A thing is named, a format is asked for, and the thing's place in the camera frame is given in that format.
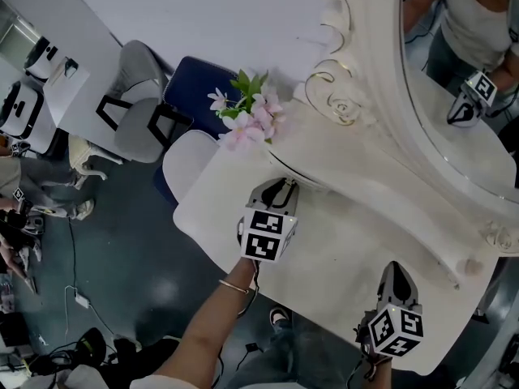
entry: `gray chair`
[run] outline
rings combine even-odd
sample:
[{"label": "gray chair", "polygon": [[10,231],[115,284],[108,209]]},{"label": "gray chair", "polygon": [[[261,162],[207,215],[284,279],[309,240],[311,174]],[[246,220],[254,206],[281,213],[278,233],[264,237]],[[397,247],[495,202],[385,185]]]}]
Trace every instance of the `gray chair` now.
[{"label": "gray chair", "polygon": [[[144,43],[130,41],[122,47],[118,73],[96,112],[114,129],[115,145],[132,160],[157,161],[170,146],[169,136],[177,122],[192,123],[163,103],[162,93],[167,83]],[[109,114],[117,108],[123,111],[119,123]]]}]

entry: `silver bangle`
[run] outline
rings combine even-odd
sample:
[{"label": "silver bangle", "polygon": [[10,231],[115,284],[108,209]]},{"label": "silver bangle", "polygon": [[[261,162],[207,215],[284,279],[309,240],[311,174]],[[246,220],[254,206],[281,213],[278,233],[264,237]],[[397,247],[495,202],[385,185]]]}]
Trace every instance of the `silver bangle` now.
[{"label": "silver bangle", "polygon": [[226,287],[229,287],[230,289],[234,289],[236,291],[239,291],[240,293],[244,293],[244,294],[248,294],[249,293],[248,289],[241,289],[241,288],[237,287],[236,285],[229,284],[227,281],[218,280],[218,282],[220,284],[222,284],[222,285],[225,285]]}]

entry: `mirror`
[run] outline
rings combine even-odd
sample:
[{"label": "mirror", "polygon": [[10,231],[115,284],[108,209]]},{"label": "mirror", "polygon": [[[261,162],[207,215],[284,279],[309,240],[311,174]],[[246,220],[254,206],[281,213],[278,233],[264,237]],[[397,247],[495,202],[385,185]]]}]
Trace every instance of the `mirror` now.
[{"label": "mirror", "polygon": [[519,0],[402,0],[401,16],[427,137],[458,173],[519,203]]}]

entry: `white chair leg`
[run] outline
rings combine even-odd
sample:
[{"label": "white chair leg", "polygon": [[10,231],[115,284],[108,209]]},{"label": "white chair leg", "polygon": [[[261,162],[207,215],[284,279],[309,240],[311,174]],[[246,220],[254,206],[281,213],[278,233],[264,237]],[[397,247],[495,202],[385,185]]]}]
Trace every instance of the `white chair leg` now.
[{"label": "white chair leg", "polygon": [[100,172],[98,170],[86,169],[83,166],[75,168],[75,171],[79,174],[83,174],[84,176],[99,176],[103,180],[106,180],[108,178],[108,176],[103,172]]},{"label": "white chair leg", "polygon": [[106,160],[113,161],[114,163],[121,165],[123,161],[117,157],[115,154],[112,154],[111,152],[106,152],[105,150],[101,150],[100,148],[93,148],[90,151],[91,156],[99,156]]}]

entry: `power adapter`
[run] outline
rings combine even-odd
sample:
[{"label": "power adapter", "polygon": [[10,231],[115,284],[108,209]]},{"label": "power adapter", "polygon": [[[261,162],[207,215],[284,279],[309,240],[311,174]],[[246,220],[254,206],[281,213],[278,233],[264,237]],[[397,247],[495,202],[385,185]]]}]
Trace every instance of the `power adapter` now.
[{"label": "power adapter", "polygon": [[90,308],[90,301],[85,296],[82,296],[80,293],[75,292],[75,302],[77,302],[80,306],[88,309]]}]

